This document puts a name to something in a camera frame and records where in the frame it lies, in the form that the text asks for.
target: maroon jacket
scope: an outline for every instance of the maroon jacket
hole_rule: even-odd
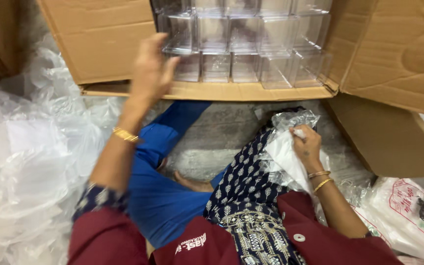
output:
[[[316,221],[310,197],[291,191],[278,197],[283,225],[309,265],[402,263],[378,237],[347,238]],[[146,257],[145,239],[124,214],[103,208],[83,214],[73,225],[69,265],[232,265],[240,264],[232,236],[203,217]]]

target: navy blue sleeve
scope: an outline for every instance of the navy blue sleeve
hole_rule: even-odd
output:
[[[103,207],[110,207],[120,212],[125,212],[127,208],[126,193],[97,186],[94,183],[87,183],[81,198],[76,204],[76,211],[73,214],[73,223],[82,214],[99,211]]]

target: sleeve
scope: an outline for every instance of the sleeve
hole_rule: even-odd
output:
[[[73,222],[84,213],[99,211],[103,207],[110,207],[119,212],[124,212],[127,208],[127,195],[116,190],[97,186],[94,183],[87,183],[78,204],[76,204]]]
[[[73,225],[68,265],[146,265],[145,238],[121,212],[103,207]]]

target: bangle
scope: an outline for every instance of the bangle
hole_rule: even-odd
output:
[[[323,185],[325,185],[325,183],[327,183],[328,181],[333,181],[333,179],[327,179],[327,180],[324,180],[324,181],[322,181],[316,188],[315,188],[315,190],[313,191],[313,193],[316,193],[317,192],[317,190],[318,189],[320,189]]]
[[[309,179],[316,177],[316,176],[329,175],[329,174],[331,174],[331,172],[328,171],[328,170],[327,171],[320,171],[320,172],[317,172],[317,173],[309,174]]]
[[[138,141],[140,141],[140,137],[131,134],[130,132],[120,128],[120,127],[115,127],[112,132],[116,135],[119,136],[120,138],[129,141],[129,142],[133,142],[136,143]]]

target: right hand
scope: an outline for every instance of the right hand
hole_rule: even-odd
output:
[[[141,106],[148,110],[168,93],[180,58],[172,57],[163,64],[161,47],[167,37],[166,33],[156,33],[142,41],[135,60],[135,76],[127,105]]]
[[[305,133],[305,139],[301,139],[294,134],[294,130],[302,130]],[[320,148],[322,137],[308,125],[299,125],[289,128],[294,139],[294,151],[302,161],[308,174],[324,171],[320,161]]]

